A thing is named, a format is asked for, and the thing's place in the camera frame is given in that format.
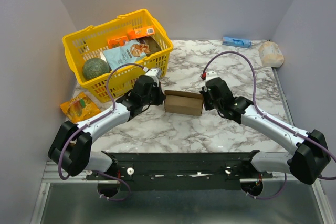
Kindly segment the orange scrub mommy box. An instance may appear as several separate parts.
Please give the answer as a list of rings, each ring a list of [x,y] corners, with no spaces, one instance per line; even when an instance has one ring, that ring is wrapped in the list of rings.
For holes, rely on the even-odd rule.
[[[108,42],[108,48],[112,49],[115,47],[120,47],[120,46],[125,45],[126,43],[129,42],[129,39],[127,36],[121,36],[118,38],[110,38],[107,40],[107,42]]]

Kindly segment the yellow plastic shopping basket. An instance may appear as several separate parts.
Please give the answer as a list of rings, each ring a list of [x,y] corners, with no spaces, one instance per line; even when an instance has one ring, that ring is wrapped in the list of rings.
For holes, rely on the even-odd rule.
[[[161,24],[146,9],[120,15],[98,26],[89,26],[62,39],[65,56],[77,82],[101,103],[130,90],[141,66],[167,70],[173,43]],[[83,72],[85,63],[93,58],[104,60],[115,71],[109,84],[108,74],[89,79]]]

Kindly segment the white bagged bread loaf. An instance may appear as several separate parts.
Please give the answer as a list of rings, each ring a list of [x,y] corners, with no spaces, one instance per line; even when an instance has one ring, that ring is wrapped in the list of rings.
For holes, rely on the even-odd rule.
[[[264,67],[278,68],[284,63],[281,50],[272,41],[266,41],[260,46],[259,56]]]

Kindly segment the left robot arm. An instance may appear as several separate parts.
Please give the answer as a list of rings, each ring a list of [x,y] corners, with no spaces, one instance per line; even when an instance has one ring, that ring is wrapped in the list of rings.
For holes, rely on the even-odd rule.
[[[141,114],[144,107],[162,105],[165,95],[158,77],[146,73],[139,76],[133,89],[119,97],[115,106],[79,122],[64,122],[48,151],[48,157],[70,176],[84,170],[98,171],[104,179],[116,175],[115,158],[106,152],[94,152],[92,144],[114,127]]]

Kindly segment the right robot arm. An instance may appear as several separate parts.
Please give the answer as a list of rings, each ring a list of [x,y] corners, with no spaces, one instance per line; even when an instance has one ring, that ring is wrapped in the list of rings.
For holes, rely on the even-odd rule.
[[[200,93],[205,110],[215,109],[220,117],[250,127],[286,150],[286,153],[259,152],[243,162],[241,171],[246,177],[255,177],[259,172],[282,172],[307,185],[315,182],[331,159],[323,133],[289,125],[255,108],[253,101],[233,96],[227,83],[214,72],[202,74],[202,79],[205,83]]]

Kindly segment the brown cardboard box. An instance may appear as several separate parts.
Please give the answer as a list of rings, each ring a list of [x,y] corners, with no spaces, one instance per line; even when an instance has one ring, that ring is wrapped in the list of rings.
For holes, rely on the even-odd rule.
[[[165,90],[164,108],[167,113],[201,116],[203,96],[199,93]]]

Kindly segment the blue flat box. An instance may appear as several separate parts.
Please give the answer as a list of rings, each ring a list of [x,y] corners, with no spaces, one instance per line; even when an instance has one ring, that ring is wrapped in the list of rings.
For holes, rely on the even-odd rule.
[[[223,37],[222,44],[226,46],[249,48],[251,47],[251,41],[247,39],[239,39],[232,37]]]

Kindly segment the light blue cassava chips bag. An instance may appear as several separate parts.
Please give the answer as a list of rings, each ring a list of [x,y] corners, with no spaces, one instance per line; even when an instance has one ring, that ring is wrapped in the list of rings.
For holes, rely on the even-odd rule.
[[[127,64],[137,63],[151,54],[150,46],[142,39],[131,40],[123,46],[104,50],[102,52],[112,70]]]

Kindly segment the green melon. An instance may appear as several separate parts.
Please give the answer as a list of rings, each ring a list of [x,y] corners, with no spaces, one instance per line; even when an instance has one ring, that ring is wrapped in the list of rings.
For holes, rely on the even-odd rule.
[[[104,60],[99,58],[92,58],[87,60],[82,67],[82,74],[87,81],[109,72],[109,65]]]

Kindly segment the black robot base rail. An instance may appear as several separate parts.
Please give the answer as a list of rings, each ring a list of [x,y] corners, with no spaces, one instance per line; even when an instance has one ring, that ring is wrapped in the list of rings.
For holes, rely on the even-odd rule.
[[[106,191],[240,190],[242,179],[272,178],[252,164],[250,153],[107,153],[56,150],[51,159],[61,163],[70,176],[87,171],[88,180],[98,180]]]

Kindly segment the orange gummy candy bag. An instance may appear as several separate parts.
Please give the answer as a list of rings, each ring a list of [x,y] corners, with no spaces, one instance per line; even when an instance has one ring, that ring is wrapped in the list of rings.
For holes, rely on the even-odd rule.
[[[87,120],[101,112],[84,92],[61,104],[60,109],[72,123]]]

